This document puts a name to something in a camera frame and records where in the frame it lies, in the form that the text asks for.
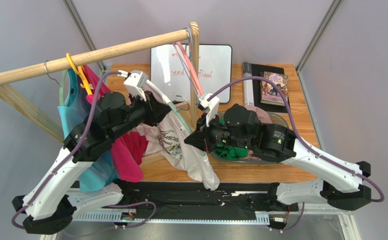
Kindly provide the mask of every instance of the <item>green cloth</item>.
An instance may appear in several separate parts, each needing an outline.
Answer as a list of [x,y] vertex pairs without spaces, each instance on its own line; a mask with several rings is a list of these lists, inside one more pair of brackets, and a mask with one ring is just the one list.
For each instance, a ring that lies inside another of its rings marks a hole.
[[[220,123],[223,124],[224,122],[223,118],[220,119]],[[214,153],[226,160],[238,160],[248,155],[248,149],[217,144]]]

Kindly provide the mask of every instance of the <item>white wall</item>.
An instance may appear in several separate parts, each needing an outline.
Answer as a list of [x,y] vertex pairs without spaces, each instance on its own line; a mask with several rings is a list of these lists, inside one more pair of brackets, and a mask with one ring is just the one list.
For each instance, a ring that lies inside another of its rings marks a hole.
[[[196,21],[200,42],[230,44],[233,63],[297,64],[331,0],[74,0],[97,48]],[[149,50],[104,61],[148,64]]]
[[388,1],[344,1],[302,75],[325,150],[386,195],[355,212],[362,239],[388,239]]
[[[0,0],[0,72],[87,51],[61,1]],[[52,74],[60,79],[60,73]],[[57,123],[58,85],[46,76],[13,84]],[[38,239],[14,228],[11,201],[40,181],[61,147],[0,99],[0,239]]]

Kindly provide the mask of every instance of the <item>whiteboard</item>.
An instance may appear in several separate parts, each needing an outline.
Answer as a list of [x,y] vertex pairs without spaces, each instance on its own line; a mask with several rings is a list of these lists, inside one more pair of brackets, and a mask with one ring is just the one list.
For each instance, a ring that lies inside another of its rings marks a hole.
[[[184,44],[189,54],[189,47]],[[213,94],[231,81],[232,47],[230,45],[201,44],[199,50],[199,80],[204,92]],[[190,83],[173,45],[151,49],[151,81],[172,101],[190,100]],[[220,103],[230,99],[230,88],[217,97]]]

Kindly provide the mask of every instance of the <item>yellow hanger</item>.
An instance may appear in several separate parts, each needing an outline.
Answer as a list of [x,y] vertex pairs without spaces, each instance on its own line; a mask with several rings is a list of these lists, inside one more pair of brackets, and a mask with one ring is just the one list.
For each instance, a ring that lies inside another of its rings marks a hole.
[[66,56],[67,56],[68,62],[71,65],[71,68],[81,78],[82,84],[80,84],[80,86],[86,90],[87,95],[91,95],[92,94],[92,90],[90,89],[89,81],[87,80],[86,76],[84,75],[84,71],[85,71],[84,67],[83,66],[78,66],[76,68],[74,63],[72,62],[71,55],[69,53],[67,53]]

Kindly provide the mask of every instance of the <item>clear plastic container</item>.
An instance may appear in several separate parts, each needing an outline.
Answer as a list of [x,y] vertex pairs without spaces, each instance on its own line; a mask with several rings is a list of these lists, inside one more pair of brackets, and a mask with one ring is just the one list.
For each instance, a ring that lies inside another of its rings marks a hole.
[[[217,113],[219,116],[219,119],[223,118],[224,111],[220,111]],[[280,115],[273,113],[273,112],[268,112],[269,117],[271,118],[271,121],[273,124],[279,124],[282,125],[286,128],[288,128],[288,123],[283,119]],[[214,152],[211,152],[211,155],[221,161],[221,162],[227,162],[227,163],[247,163],[247,164],[281,164],[281,163],[275,163],[275,162],[269,162],[269,161],[263,161],[263,160],[253,160],[253,159],[238,159],[238,160],[228,160],[220,157],[219,155],[215,154]]]

